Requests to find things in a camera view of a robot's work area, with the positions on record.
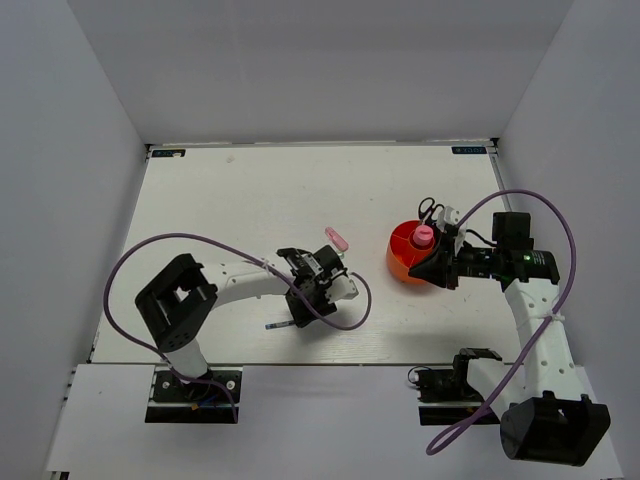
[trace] white wall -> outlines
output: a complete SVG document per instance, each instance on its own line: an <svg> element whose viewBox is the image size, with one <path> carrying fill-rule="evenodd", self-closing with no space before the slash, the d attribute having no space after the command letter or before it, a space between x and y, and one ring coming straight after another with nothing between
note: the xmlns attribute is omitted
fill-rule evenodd
<svg viewBox="0 0 640 480"><path fill-rule="evenodd" d="M571 0L69 0L146 143L499 136Z"/></svg>
<svg viewBox="0 0 640 480"><path fill-rule="evenodd" d="M144 147L64 0L0 5L0 476L39 479Z"/></svg>
<svg viewBox="0 0 640 480"><path fill-rule="evenodd" d="M578 276L564 309L570 341L609 405L632 479L640 478L639 18L637 1L577 0L500 141L507 185L548 195L576 235ZM538 245L566 265L556 221L533 201L517 204L534 212Z"/></svg>

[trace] wire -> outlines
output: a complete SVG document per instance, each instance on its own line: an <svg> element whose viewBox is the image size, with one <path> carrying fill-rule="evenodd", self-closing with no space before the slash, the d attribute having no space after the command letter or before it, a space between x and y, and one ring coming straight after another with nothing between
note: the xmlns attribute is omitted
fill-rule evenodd
<svg viewBox="0 0 640 480"><path fill-rule="evenodd" d="M490 242L489 240L487 240L486 238L484 238L482 235L480 235L478 232L476 232L475 230L472 230L470 228L467 228L467 233L470 233L471 235L475 235L476 237L478 237L480 239L480 241L482 243L484 243L485 245L489 245L492 248L496 248L498 246L497 243L493 243Z"/></svg>
<svg viewBox="0 0 640 480"><path fill-rule="evenodd" d="M203 398L207 398L208 396L210 396L209 395L210 391L211 391L211 385L207 386L207 389L204 392L202 392L199 397L188 398L188 400L191 401L191 402L196 402L197 403L197 402L201 401Z"/></svg>
<svg viewBox="0 0 640 480"><path fill-rule="evenodd" d="M218 396L218 394L215 393L215 394L211 395L209 398L205 398L204 400L199 401L198 403L196 403L196 405L198 406L198 408L200 408L200 407L202 407L204 405L207 405L208 403L213 402L216 399L217 396Z"/></svg>
<svg viewBox="0 0 640 480"><path fill-rule="evenodd" d="M529 341L526 343L526 345L520 352L520 355L518 355L518 358L513 363L513 365L507 372L507 374L500 381L500 383L498 383L498 385L493 390L493 392L489 394L489 396L484 401L484 403L475 411L473 415L471 415L470 417L464 420L459 421L454 425L451 425L445 428L442 432L436 435L435 438L431 440L431 442L427 446L427 455L435 455L436 453L439 453L445 448L447 448L454 440L456 440L460 435L462 435L480 417L485 415L486 412L490 410L490 406L493 403L493 401L498 397L498 395L500 395L502 390L504 390L504 387L506 387L506 385L511 381L511 379L514 377L514 375L516 374L520 366L524 363L524 359L529 354L529 352L531 351L535 343L542 336L546 328L551 324L553 320L553 315L555 315L560 311L560 308L562 307L565 300L569 296L569 292L571 291L571 287L573 286L573 281L575 280L577 253L576 253L576 242L575 242L575 239L573 238L573 233L571 232L571 228L569 227L569 224L567 223L567 220L564 218L562 213L560 213L560 210L558 210L553 203L551 203L547 198L540 195L539 193L532 192L531 190L524 190L519 188L511 189L511 190L503 190L501 192L493 193L488 197L480 200L480 202L478 202L476 206L474 206L471 210L469 210L466 213L466 215L462 217L462 220L460 220L457 227L460 227L467 220L469 220L469 217L471 217L471 215L473 215L476 211L478 211L478 209L488 201L493 200L494 198L500 197L502 195L510 195L510 194L520 194L520 195L528 195L530 197L535 197L541 202L543 202L544 204L546 204L553 211L556 217L558 217L558 220L562 224L562 227L564 228L564 231L567 234L567 239L569 240L569 250L571 252L571 266L569 268L569 276L567 277L567 284L564 290L562 291L562 293L560 294L560 298L558 298L558 301L551 309L551 315L548 315L544 318L544 320L542 321L538 329L531 336Z"/></svg>
<svg viewBox="0 0 640 480"><path fill-rule="evenodd" d="M150 243L158 242L160 240L166 240L166 239L169 239L169 238L186 238L186 239L189 239L189 240L196 240L198 242L206 243L208 245L212 245L214 247L218 247L218 248L220 248L222 250L226 250L227 252L230 252L230 253L233 253L234 255L242 257L245 260L247 260L248 262L253 263L254 265L257 265L257 266L259 266L261 268L267 269L273 275L275 275L280 280L282 280L284 283L286 283L289 286L289 288L291 289L291 291L298 298L300 298L300 301L302 301L304 306L307 307L307 309L318 320L321 320L322 322L326 323L327 325L329 325L330 327L333 327L335 329L343 330L343 331L355 330L356 328L360 327L364 322L366 322L367 318L369 317L369 313L371 312L371 302L372 302L371 288L369 288L369 284L365 281L365 279L362 278L360 275L358 275L355 272L351 272L351 275L353 275L358 280L360 280L362 282L362 284L364 285L365 290L367 291L367 309L364 312L363 317L358 322L354 323L353 325L342 326L342 325L338 325L337 323L334 323L331 320L329 320L329 319L323 317L322 315L320 315L320 313L318 313L316 311L316 309L313 308L313 305L311 305L311 303L309 303L309 301L306 299L306 297L300 291L300 289L298 289L298 287L296 287L293 284L293 282L291 280L289 280L283 273L281 273L280 271L276 270L275 268L273 268L268 263L264 262L264 260L260 260L260 259L258 259L256 257L253 257L253 256L249 255L248 253L244 253L244 252L242 252L242 251L240 251L240 250L238 250L236 248L230 247L229 245L225 245L224 243L218 242L217 240L213 240L211 238L203 237L201 235L196 235L196 234L193 234L193 233L181 233L181 232L163 233L161 235L155 235L153 237L147 238L146 240L143 240L140 243L137 243L136 245L131 247L129 250L127 250L122 255L122 257L120 257L120 259L116 262L116 264L113 266L113 268L111 269L111 273L109 273L109 277L107 278L107 282L105 283L104 291L102 293L102 308L104 310L104 315L105 315L105 317L107 319L107 322L109 322L109 325L111 325L111 327L116 332L118 332L120 335L122 335L124 338L126 338L130 342L135 343L136 345L139 345L139 346L141 346L143 348L146 348L147 350L151 350L152 352L154 352L155 354L160 356L160 358L169 365L169 370L171 371L171 373L173 373L177 378L179 378L183 382L197 383L197 384L202 384L202 385L212 385L212 386L218 388L219 390L221 390L222 393L224 393L224 395L229 400L229 403L231 404L231 411L233 413L233 420L234 420L235 423L238 423L238 413L236 412L235 403L233 401L233 397L231 396L231 392L229 392L227 387L225 387L223 384L221 384L219 382L216 382L215 380L205 380L205 379L201 379L201 378L188 377L188 376L183 375L182 373L178 372L175 368L173 368L171 366L171 363L169 362L169 359L160 350L158 350L153 345L151 345L151 344L149 344L149 343L147 343L147 342L145 342L143 340L140 340L139 338L134 337L133 335L131 335L130 333L128 333L124 329L122 329L122 327L120 327L120 325L118 325L116 323L115 319L113 318L113 314L111 313L111 307L109 305L109 296L111 294L111 288L113 287L113 281L115 280L116 275L118 274L118 272L122 268L122 265L124 265L124 263L129 259L129 257L131 257L131 255L133 255L135 252L137 252L141 248L149 245Z"/></svg>

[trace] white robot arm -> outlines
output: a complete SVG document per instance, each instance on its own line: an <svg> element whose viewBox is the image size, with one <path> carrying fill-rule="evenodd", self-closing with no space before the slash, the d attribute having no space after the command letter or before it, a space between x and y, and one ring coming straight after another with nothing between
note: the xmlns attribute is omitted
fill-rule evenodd
<svg viewBox="0 0 640 480"><path fill-rule="evenodd" d="M477 248L464 242L464 226L451 221L452 211L445 208L434 222L436 247L409 275L449 289L458 286L461 276L498 280L523 351L545 318L551 315L551 320L525 358L524 375L506 385L503 379L511 367L497 353L475 348L462 349L453 370L420 372L420 385L443 401L460 399L469 391L487 399L499 390L491 410L500 419L509 458L584 465L609 428L610 417L606 405L590 401L576 375L564 318L552 313L560 279L553 255L533 249L529 214L494 214L496 243Z"/></svg>
<svg viewBox="0 0 640 480"><path fill-rule="evenodd" d="M335 302L358 295L340 256L328 245L315 253L281 249L277 255L264 258L264 262L264 268L248 262L203 265L190 254L182 254L136 296L136 306L156 346L177 372L205 378L208 365L196 335L210 311L227 303L283 295L293 319L267 328L302 328L315 319L289 286L269 272L268 266L284 273L321 315L335 312Z"/></svg>

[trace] white table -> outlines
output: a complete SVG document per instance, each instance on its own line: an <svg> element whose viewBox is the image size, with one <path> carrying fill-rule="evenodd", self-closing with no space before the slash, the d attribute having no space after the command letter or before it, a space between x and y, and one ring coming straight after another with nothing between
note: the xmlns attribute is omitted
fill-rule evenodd
<svg viewBox="0 0 640 480"><path fill-rule="evenodd" d="M369 321L339 332L320 322L267 331L287 320L283 298L263 297L214 310L198 339L211 363L450 363L461 347L489 347L506 361L519 352L515 324L500 285L461 279L458 290L408 287L387 271L391 231L413 219L433 196L466 211L498 185L488 155L453 155L450 146L254 146L190 148L181 158L151 158L126 241L130 247L165 232L210 236L264 255L281 247L315 250L334 227L351 248L346 266L373 290ZM469 226L490 236L497 199ZM151 342L135 295L175 255L231 262L226 252L187 240L150 245L125 264L112 292L120 325ZM341 302L345 322L360 318L366 295ZM101 321L93 362L151 363L157 357Z"/></svg>

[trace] blue label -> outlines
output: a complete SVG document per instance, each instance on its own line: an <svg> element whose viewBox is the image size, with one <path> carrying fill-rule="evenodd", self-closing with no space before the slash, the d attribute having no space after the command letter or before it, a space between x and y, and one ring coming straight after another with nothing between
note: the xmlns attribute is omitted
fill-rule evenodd
<svg viewBox="0 0 640 480"><path fill-rule="evenodd" d="M151 152L151 158L184 157L185 152L184 148L179 150L154 150Z"/></svg>
<svg viewBox="0 0 640 480"><path fill-rule="evenodd" d="M454 155L486 155L485 147L451 147Z"/></svg>

